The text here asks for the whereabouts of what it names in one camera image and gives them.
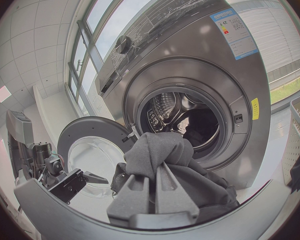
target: floor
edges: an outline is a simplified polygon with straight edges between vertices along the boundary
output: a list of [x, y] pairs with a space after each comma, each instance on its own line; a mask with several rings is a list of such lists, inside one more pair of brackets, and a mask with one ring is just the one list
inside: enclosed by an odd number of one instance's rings
[[237, 190], [237, 200], [240, 203], [254, 195], [270, 179], [284, 184], [281, 160], [288, 140], [290, 120], [290, 107], [271, 116], [269, 140], [263, 162], [253, 185]]

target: washing machine drum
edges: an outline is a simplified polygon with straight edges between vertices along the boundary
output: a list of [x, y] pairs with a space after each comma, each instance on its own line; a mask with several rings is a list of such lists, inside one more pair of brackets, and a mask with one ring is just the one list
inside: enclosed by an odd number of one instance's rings
[[182, 92], [161, 93], [147, 107], [147, 122], [152, 132], [180, 133], [195, 150], [210, 147], [219, 135], [215, 114], [194, 96]]

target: yellow warning sticker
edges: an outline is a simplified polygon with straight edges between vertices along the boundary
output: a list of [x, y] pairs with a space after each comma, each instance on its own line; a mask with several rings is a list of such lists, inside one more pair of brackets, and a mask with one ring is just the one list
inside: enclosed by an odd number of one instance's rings
[[252, 120], [257, 120], [259, 119], [259, 102], [258, 98], [255, 98], [254, 100], [251, 101], [252, 103]]

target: open washing machine door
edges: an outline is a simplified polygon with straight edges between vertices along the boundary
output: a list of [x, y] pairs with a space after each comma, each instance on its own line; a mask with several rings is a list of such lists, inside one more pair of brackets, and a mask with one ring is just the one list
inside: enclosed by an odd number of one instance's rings
[[116, 165], [124, 161], [124, 153], [136, 142], [119, 123], [107, 118], [88, 116], [69, 123], [58, 140], [58, 154], [64, 159], [64, 171], [76, 168], [106, 178], [109, 184], [88, 183], [80, 193], [91, 198], [107, 198], [112, 195], [110, 183]]

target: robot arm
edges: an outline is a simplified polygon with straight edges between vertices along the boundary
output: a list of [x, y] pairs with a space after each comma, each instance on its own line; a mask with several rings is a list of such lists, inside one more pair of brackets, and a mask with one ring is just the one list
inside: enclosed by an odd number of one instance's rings
[[15, 178], [22, 170], [28, 181], [35, 178], [63, 202], [70, 200], [87, 184], [108, 184], [108, 180], [80, 169], [66, 173], [59, 157], [52, 156], [50, 143], [34, 143], [32, 122], [23, 113], [8, 110], [8, 146]]

